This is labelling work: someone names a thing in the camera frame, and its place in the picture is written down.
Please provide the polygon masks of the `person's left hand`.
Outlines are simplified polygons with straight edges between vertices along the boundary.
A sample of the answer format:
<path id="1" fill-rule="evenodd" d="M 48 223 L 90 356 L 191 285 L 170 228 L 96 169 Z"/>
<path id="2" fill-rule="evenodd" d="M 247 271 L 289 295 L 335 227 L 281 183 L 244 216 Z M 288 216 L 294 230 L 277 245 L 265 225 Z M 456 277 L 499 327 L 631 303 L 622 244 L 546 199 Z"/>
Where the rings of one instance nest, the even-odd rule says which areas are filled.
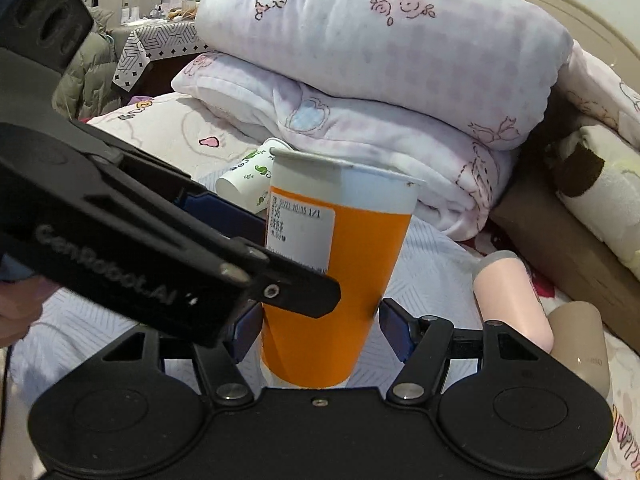
<path id="1" fill-rule="evenodd" d="M 42 276 L 15 283 L 2 283 L 0 289 L 0 347 L 6 348 L 24 338 L 30 326 L 40 319 L 43 304 L 58 290 Z"/>

